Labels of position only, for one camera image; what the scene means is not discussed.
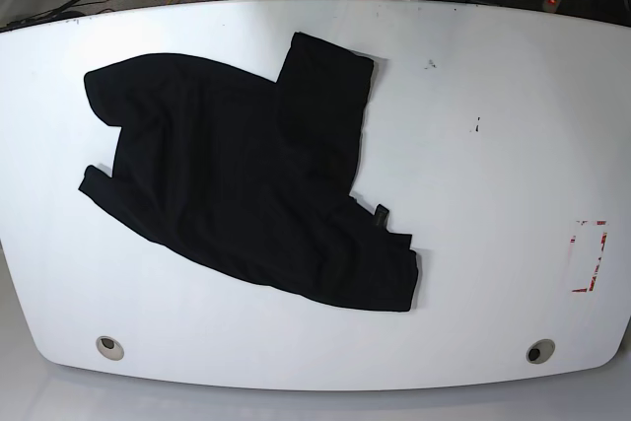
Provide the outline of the red tape rectangle marking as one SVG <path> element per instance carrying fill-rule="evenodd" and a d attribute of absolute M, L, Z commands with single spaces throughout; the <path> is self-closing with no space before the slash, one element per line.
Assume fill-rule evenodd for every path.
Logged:
<path fill-rule="evenodd" d="M 568 262 L 568 287 L 573 294 L 591 292 L 596 285 L 607 240 L 608 222 L 580 220 L 573 231 Z"/>

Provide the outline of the black T-shirt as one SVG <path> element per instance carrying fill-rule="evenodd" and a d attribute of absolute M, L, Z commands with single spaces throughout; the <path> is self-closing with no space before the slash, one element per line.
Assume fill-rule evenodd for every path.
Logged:
<path fill-rule="evenodd" d="M 296 33 L 270 81 L 175 53 L 86 73 L 119 129 L 80 190 L 146 240 L 247 283 L 343 309 L 406 313 L 418 265 L 388 211 L 351 194 L 374 61 Z"/>

